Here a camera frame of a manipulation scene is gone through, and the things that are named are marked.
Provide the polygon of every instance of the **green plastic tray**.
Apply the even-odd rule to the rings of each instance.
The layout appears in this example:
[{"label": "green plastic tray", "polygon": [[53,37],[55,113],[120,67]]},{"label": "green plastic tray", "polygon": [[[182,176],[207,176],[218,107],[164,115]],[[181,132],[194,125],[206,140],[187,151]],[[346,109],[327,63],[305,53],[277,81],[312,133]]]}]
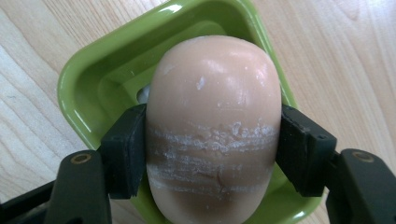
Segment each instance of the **green plastic tray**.
[{"label": "green plastic tray", "polygon": [[[122,112],[138,104],[137,93],[150,83],[165,52],[201,35],[235,36],[263,48],[276,65],[282,103],[296,106],[261,19],[249,1],[172,0],[69,60],[58,85],[65,118],[89,148],[98,148]],[[301,197],[276,165],[260,207],[246,223],[295,223],[315,210],[320,199]],[[131,201],[147,223],[168,223],[152,199],[147,177]]]}]

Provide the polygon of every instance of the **wooden table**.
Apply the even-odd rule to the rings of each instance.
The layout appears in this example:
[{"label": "wooden table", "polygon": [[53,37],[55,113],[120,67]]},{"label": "wooden table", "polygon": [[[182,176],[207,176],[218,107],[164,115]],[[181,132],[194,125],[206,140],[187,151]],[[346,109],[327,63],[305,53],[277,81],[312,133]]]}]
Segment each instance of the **wooden table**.
[{"label": "wooden table", "polygon": [[[0,201],[55,178],[85,146],[57,81],[79,49],[164,0],[0,1]],[[396,173],[396,1],[254,0],[300,109]],[[115,223],[142,223],[112,202]],[[302,223],[329,223],[324,203]]]}]

